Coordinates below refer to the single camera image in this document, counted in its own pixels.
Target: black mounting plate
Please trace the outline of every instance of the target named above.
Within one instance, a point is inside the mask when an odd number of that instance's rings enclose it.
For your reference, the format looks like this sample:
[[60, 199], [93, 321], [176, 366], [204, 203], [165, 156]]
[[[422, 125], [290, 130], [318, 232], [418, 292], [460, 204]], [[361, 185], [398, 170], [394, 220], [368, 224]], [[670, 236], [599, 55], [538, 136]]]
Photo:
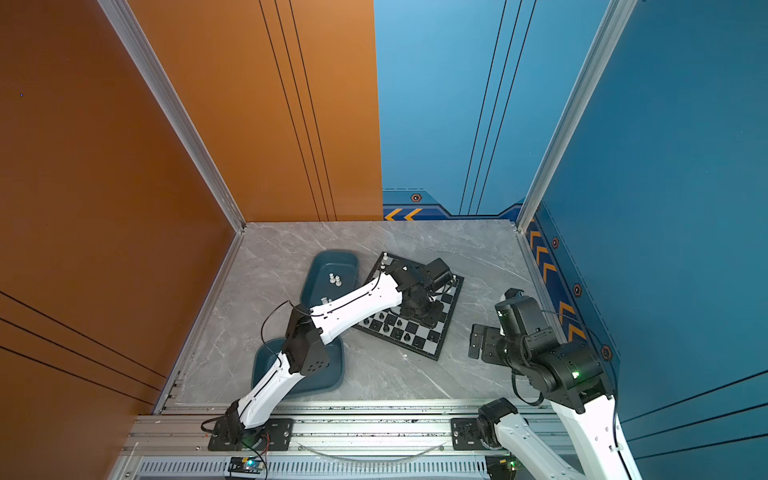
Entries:
[[454, 450], [491, 450], [482, 444], [477, 417], [451, 419]]
[[[224, 422], [224, 418], [218, 419], [216, 424]], [[293, 434], [293, 419], [269, 419], [262, 429], [246, 430], [243, 433], [244, 445], [231, 445], [229, 442], [220, 439], [218, 435], [211, 434], [208, 442], [208, 450], [211, 452], [234, 452], [240, 450], [256, 450], [262, 452], [266, 449], [266, 436], [269, 434], [270, 451], [286, 452]]]
[[482, 361], [485, 363], [507, 366], [498, 356], [498, 350], [496, 349], [498, 341], [503, 337], [501, 329], [476, 323], [472, 325], [467, 355], [472, 359], [477, 359], [482, 355]]

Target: blue tray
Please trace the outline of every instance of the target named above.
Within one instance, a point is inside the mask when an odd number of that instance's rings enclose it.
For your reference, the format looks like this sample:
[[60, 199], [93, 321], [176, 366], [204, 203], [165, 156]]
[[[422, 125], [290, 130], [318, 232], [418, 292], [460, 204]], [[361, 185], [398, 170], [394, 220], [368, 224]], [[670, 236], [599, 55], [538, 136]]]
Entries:
[[[357, 281], [358, 260], [354, 253], [338, 250], [326, 250], [315, 255], [306, 275], [304, 288], [301, 292], [301, 303], [312, 307], [323, 303], [322, 298], [335, 300], [355, 289]], [[333, 273], [341, 279], [341, 286], [329, 281]], [[283, 348], [285, 339], [274, 339], [262, 345], [253, 362], [251, 388], [256, 386], [275, 363], [275, 353]], [[330, 364], [322, 372], [308, 376], [294, 386], [285, 398], [293, 398], [322, 392], [330, 392], [339, 388], [344, 380], [344, 343], [341, 337], [336, 337], [326, 345]]]
[[[301, 290], [301, 303], [308, 307], [323, 303], [323, 297], [336, 300], [355, 289], [357, 282], [357, 256], [341, 250], [326, 250], [315, 255], [310, 272]], [[329, 274], [338, 275], [341, 286], [329, 281]]]

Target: checkered pattern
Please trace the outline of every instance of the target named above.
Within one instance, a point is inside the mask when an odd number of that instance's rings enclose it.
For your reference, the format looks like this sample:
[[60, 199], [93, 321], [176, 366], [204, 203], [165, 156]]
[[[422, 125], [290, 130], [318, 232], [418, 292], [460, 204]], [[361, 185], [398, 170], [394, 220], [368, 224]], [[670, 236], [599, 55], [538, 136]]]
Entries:
[[[392, 263], [392, 260], [400, 258], [387, 253], [387, 258], [384, 259], [384, 255], [382, 253], [379, 260], [376, 261], [376, 265], [368, 275], [366, 283], [371, 281], [381, 271], [382, 265], [389, 265]], [[442, 344], [445, 342], [445, 334], [448, 331], [448, 324], [450, 323], [451, 315], [458, 299], [458, 292], [462, 289], [463, 282], [464, 277], [457, 275], [454, 285], [451, 285], [437, 299], [442, 302], [443, 314], [433, 329], [402, 318], [399, 316], [400, 307], [398, 306], [373, 314], [355, 325], [355, 328], [430, 359], [437, 360]]]

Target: gray marble surface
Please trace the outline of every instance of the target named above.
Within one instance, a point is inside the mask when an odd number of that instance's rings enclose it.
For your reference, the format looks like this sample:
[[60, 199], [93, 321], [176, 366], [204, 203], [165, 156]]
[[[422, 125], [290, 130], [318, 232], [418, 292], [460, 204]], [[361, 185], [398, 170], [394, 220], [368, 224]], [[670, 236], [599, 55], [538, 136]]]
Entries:
[[[512, 397], [509, 368], [467, 356], [473, 323], [498, 326], [493, 306], [510, 286], [536, 297], [507, 220], [249, 223], [243, 244], [185, 373], [177, 402], [230, 403], [250, 390], [253, 358], [267, 314], [298, 302], [316, 254], [354, 252], [361, 283], [382, 251], [417, 262], [441, 257], [464, 276], [439, 361], [356, 329], [343, 335], [346, 374], [333, 392], [308, 400], [489, 399]], [[290, 306], [278, 310], [264, 338], [285, 334]], [[520, 393], [538, 395], [519, 379]]]

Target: orange wall panel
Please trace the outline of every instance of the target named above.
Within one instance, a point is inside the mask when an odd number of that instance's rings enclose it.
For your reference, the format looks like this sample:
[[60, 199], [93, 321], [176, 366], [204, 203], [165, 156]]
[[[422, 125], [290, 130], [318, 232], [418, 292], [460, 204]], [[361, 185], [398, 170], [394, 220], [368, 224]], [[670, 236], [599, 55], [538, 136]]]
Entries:
[[372, 1], [130, 5], [247, 221], [381, 219]]
[[278, 5], [281, 11], [293, 6], [336, 218], [381, 220], [373, 0], [279, 0]]
[[310, 190], [289, 85], [283, 90], [288, 79], [277, 70], [259, 2], [130, 5], [246, 220], [327, 220]]
[[3, 474], [103, 478], [234, 232], [97, 2], [0, 3], [0, 70]]
[[106, 478], [143, 404], [0, 349], [3, 478]]

